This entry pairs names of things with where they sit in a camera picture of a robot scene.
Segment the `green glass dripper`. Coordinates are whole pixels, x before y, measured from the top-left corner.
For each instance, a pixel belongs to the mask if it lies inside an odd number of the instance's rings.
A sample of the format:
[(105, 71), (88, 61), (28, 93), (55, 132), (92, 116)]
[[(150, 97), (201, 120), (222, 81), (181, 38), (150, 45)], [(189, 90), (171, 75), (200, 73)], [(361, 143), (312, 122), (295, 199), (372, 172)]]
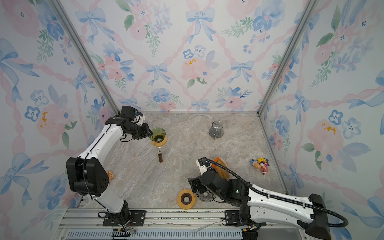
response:
[(166, 131), (160, 127), (152, 129), (152, 133), (150, 140), (155, 143), (161, 143), (166, 137)]

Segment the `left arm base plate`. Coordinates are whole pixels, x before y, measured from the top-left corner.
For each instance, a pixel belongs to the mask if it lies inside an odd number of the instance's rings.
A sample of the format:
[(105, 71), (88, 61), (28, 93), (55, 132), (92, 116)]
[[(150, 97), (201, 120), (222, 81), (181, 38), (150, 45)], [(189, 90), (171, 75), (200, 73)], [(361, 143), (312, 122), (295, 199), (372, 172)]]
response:
[[(146, 219), (145, 210), (130, 210), (129, 220), (124, 224), (124, 227), (143, 227)], [(117, 218), (105, 217), (103, 227), (122, 227), (123, 221), (118, 221)]]

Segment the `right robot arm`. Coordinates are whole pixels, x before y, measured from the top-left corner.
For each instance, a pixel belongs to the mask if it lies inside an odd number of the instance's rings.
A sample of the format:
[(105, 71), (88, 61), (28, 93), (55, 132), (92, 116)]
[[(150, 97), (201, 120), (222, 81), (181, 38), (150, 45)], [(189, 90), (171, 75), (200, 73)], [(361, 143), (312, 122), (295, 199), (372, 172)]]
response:
[(211, 192), (224, 203), (238, 207), (243, 225), (257, 223), (283, 224), (298, 229), (321, 240), (330, 240), (331, 231), (326, 213), (320, 211), (325, 203), (320, 195), (309, 197), (287, 196), (253, 185), (252, 191), (238, 179), (226, 180), (219, 174), (206, 171), (201, 176), (189, 178), (193, 193)]

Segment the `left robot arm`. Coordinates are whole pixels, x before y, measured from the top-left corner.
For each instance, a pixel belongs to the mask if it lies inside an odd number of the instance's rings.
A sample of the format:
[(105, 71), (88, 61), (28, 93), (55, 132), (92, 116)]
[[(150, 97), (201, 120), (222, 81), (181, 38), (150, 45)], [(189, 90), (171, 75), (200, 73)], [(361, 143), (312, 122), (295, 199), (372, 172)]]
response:
[(117, 141), (127, 143), (153, 135), (145, 119), (139, 110), (123, 106), (119, 114), (106, 120), (101, 133), (83, 153), (66, 162), (71, 191), (81, 196), (89, 195), (105, 208), (102, 217), (121, 226), (132, 220), (129, 206), (109, 187), (110, 178), (103, 163)]

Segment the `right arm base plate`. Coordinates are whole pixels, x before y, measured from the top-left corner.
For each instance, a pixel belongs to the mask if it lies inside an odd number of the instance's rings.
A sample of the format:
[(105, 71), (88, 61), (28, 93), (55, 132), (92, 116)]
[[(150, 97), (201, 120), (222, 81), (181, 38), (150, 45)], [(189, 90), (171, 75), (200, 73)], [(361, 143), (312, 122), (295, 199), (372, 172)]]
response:
[(242, 227), (249, 225), (248, 215), (240, 213), (239, 210), (226, 210), (224, 211), (225, 217), (223, 224), (229, 227)]

